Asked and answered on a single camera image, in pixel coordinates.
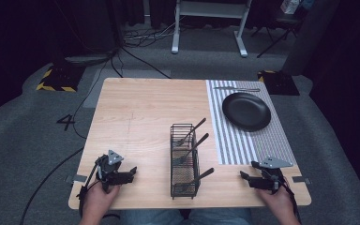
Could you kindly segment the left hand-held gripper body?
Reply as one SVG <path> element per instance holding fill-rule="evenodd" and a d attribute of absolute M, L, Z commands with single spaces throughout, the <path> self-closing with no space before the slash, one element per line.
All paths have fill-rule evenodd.
<path fill-rule="evenodd" d="M 109 150 L 107 155 L 97 159 L 97 180 L 101 182 L 102 188 L 106 193 L 109 192 L 109 186 L 122 185 L 124 183 L 123 175 L 118 171 L 123 159 L 113 150 Z"/>

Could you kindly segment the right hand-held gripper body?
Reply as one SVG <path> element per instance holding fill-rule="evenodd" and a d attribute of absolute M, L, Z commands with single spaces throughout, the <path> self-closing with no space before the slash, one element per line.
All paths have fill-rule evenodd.
<path fill-rule="evenodd" d="M 264 168 L 261 177 L 251 177 L 248 181 L 251 188 L 271 190 L 276 193 L 280 186 L 285 183 L 281 168 L 292 167 L 293 164 L 276 157 L 267 157 L 260 162 Z"/>

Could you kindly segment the person's left hand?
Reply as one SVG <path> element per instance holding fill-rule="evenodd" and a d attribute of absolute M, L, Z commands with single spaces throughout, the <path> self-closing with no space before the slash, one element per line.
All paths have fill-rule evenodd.
<path fill-rule="evenodd" d="M 103 219 L 118 195 L 120 186 L 109 187 L 106 193 L 100 182 L 93 184 L 87 191 L 82 207 L 82 218 L 89 220 Z"/>

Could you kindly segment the person's right hand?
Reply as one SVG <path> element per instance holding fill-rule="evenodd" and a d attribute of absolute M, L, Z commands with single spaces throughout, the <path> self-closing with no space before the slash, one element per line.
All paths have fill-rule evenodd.
<path fill-rule="evenodd" d="M 285 220 L 298 221 L 293 212 L 293 203 L 290 194 L 284 187 L 281 187 L 275 194 L 272 194 L 268 190 L 258 188 L 255 189 L 255 192 L 268 206 L 278 222 Z"/>

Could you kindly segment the grey striped placemat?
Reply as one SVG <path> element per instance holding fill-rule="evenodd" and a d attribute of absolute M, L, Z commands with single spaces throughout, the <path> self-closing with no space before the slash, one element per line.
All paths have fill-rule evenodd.
<path fill-rule="evenodd" d="M 260 88 L 260 92 L 217 90 L 217 86 L 238 88 Z M 261 162 L 267 157 L 275 157 L 296 163 L 288 139 L 278 119 L 277 112 L 265 85 L 261 82 L 219 81 L 206 82 L 207 96 L 216 139 L 218 162 L 223 165 L 247 165 L 251 161 Z M 269 125 L 257 131 L 245 131 L 233 125 L 222 111 L 225 97 L 233 93 L 248 93 L 262 99 L 271 111 Z"/>

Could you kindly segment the grey tape strip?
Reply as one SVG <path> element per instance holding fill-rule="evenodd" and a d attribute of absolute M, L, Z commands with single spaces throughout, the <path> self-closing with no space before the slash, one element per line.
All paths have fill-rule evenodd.
<path fill-rule="evenodd" d="M 72 174 L 72 175 L 68 175 L 65 181 L 69 184 L 73 184 L 74 182 L 84 183 L 86 179 L 87 177 L 84 175 Z"/>
<path fill-rule="evenodd" d="M 294 183 L 305 183 L 306 185 L 310 185 L 311 181 L 309 178 L 305 178 L 303 176 L 293 176 L 292 180 Z"/>

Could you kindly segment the black plate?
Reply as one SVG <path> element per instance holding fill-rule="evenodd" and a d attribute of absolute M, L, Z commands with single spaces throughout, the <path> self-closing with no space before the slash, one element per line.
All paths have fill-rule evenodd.
<path fill-rule="evenodd" d="M 248 93 L 233 93 L 225 97 L 222 111 L 233 125 L 245 131 L 261 130 L 271 122 L 271 111 L 267 104 Z"/>

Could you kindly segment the silver table knife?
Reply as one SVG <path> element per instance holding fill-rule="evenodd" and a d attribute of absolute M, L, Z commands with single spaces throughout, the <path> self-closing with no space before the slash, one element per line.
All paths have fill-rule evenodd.
<path fill-rule="evenodd" d="M 233 90 L 233 91 L 245 91 L 245 92 L 260 92 L 260 88 L 238 88 L 233 86 L 217 86 L 214 87 L 217 90 Z"/>

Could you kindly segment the black yellow striped floor base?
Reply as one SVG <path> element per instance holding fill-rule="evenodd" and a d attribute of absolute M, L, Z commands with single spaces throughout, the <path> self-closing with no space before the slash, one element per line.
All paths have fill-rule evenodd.
<path fill-rule="evenodd" d="M 50 66 L 37 85 L 37 90 L 77 92 L 85 67 Z"/>
<path fill-rule="evenodd" d="M 293 77 L 282 71 L 261 70 L 257 74 L 258 81 L 265 84 L 270 95 L 299 96 L 300 93 Z"/>

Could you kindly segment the grey stand base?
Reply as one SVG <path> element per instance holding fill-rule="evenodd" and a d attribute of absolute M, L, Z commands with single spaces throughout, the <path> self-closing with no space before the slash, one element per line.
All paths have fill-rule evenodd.
<path fill-rule="evenodd" d="M 74 67 L 91 67 L 108 62 L 112 58 L 112 54 L 106 53 L 69 56 L 66 57 L 65 60 Z"/>

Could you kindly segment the black folding stand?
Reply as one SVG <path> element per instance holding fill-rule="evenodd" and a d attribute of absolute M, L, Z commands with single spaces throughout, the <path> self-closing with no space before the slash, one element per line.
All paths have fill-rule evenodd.
<path fill-rule="evenodd" d="M 259 31 L 263 28 L 267 31 L 268 36 L 270 37 L 272 43 L 266 47 L 262 52 L 260 52 L 257 57 L 260 58 L 275 45 L 277 45 L 281 40 L 285 40 L 287 36 L 292 33 L 297 37 L 297 31 L 301 28 L 304 22 L 303 16 L 297 16 L 294 14 L 285 14 L 282 12 L 272 13 L 263 24 L 257 26 L 257 30 L 252 34 L 254 37 Z M 279 36 L 277 39 L 273 39 L 270 31 L 275 29 L 282 29 L 284 33 Z"/>

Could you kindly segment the light cardboard box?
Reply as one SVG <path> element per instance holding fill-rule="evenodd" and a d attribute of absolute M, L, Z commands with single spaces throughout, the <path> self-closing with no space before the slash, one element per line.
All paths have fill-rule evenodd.
<path fill-rule="evenodd" d="M 285 14 L 294 14 L 295 11 L 298 9 L 299 5 L 301 3 L 301 0 L 283 0 L 280 9 Z"/>

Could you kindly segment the dark-handled cutlery piece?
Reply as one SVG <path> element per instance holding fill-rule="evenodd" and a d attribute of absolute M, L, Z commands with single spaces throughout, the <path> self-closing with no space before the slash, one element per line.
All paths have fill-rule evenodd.
<path fill-rule="evenodd" d="M 187 191 L 191 187 L 196 187 L 197 184 L 206 176 L 212 174 L 215 171 L 214 168 L 210 168 L 207 171 L 203 172 L 202 174 L 198 175 L 196 178 L 194 178 L 192 181 L 185 183 L 181 186 L 182 191 Z"/>

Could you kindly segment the dark-handled fork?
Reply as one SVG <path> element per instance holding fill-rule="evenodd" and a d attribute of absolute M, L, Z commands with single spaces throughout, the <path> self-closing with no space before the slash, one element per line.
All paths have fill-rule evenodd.
<path fill-rule="evenodd" d="M 190 150 L 187 151 L 187 153 L 179 158 L 176 158 L 172 161 L 173 165 L 176 166 L 176 165 L 180 165 L 180 164 L 183 164 L 187 158 L 188 158 L 188 155 L 191 153 L 191 152 L 194 152 L 195 150 L 197 150 L 198 146 L 203 143 L 207 138 L 209 137 L 209 133 L 205 133 L 193 146 Z"/>
<path fill-rule="evenodd" d="M 206 121 L 206 118 L 204 117 L 196 126 L 194 126 L 190 132 L 181 140 L 176 142 L 175 146 L 181 146 L 186 140 L 187 138 L 198 128 L 200 127 L 204 122 Z"/>

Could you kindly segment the white desk frame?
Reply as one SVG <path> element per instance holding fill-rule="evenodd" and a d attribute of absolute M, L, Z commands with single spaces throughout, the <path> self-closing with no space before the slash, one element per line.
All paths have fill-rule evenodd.
<path fill-rule="evenodd" d="M 242 57 L 248 56 L 247 48 L 242 39 L 245 24 L 250 9 L 251 0 L 246 3 L 212 3 L 212 2 L 191 2 L 188 0 L 176 0 L 174 11 L 174 33 L 172 38 L 173 54 L 179 53 L 180 40 L 180 18 L 182 16 L 212 17 L 225 19 L 239 19 L 239 29 L 233 32 L 238 51 Z"/>

